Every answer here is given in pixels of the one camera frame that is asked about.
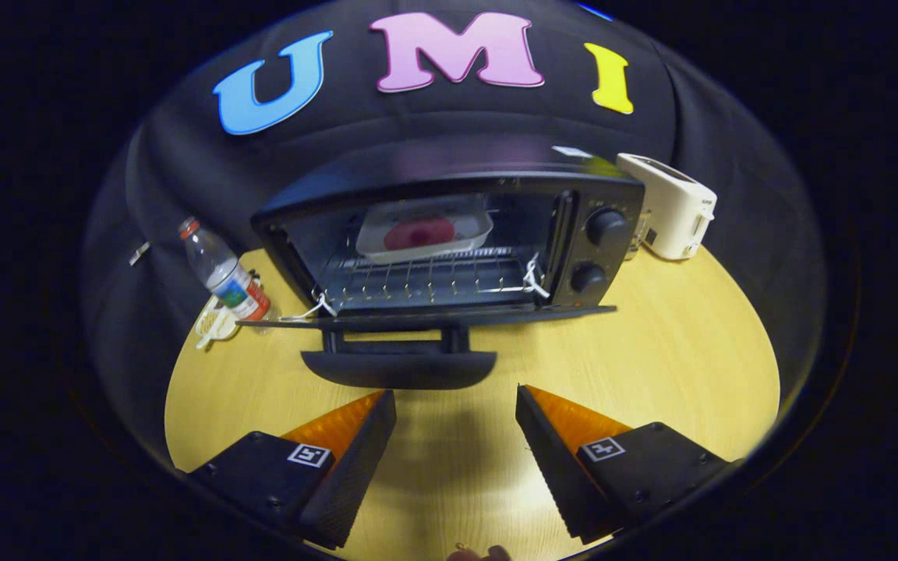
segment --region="yellow letter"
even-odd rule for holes
[[[618,53],[593,43],[584,43],[584,48],[595,55],[598,63],[598,89],[591,93],[595,103],[626,115],[633,113],[633,102],[626,91],[626,67],[630,63]]]

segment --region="white cable tie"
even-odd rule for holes
[[[530,260],[529,264],[525,266],[525,276],[521,278],[523,283],[528,284],[528,287],[521,288],[523,292],[538,292],[539,295],[543,298],[549,298],[550,293],[546,292],[545,288],[539,286],[539,283],[536,283],[536,262],[539,259],[539,253],[536,252],[535,255],[532,256],[532,260]]]
[[[335,312],[334,308],[331,308],[331,305],[324,298],[324,292],[320,292],[317,295],[317,305],[313,306],[313,308],[306,310],[306,312],[302,313],[299,316],[279,316],[277,322],[304,322],[307,319],[307,316],[310,316],[311,313],[317,312],[318,309],[326,309],[328,313],[332,316],[338,316],[338,312]]]

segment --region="bottle cap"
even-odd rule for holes
[[[179,224],[179,239],[186,239],[194,231],[199,230],[200,221],[196,217],[188,217],[182,224]]]

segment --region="plastic water bottle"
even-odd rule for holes
[[[272,302],[224,239],[200,228],[195,217],[188,217],[179,225],[179,238],[186,243],[186,258],[193,272],[235,317],[250,322],[271,317],[267,314]]]

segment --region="wooden table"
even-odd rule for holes
[[[259,270],[284,315],[303,312],[264,251],[242,263]],[[397,425],[336,554],[441,561],[464,542],[555,561],[587,548],[567,535],[514,421],[521,383],[630,426],[660,420],[727,460],[758,444],[776,418],[776,360],[751,303],[705,248],[683,263],[641,249],[603,303],[619,312],[474,327],[474,351],[498,352],[487,379],[464,390],[396,390]],[[182,346],[165,401],[165,436],[182,470],[249,431],[282,434],[373,391],[304,366],[299,352],[320,349],[317,330],[243,327],[207,351],[197,340],[191,333]]]

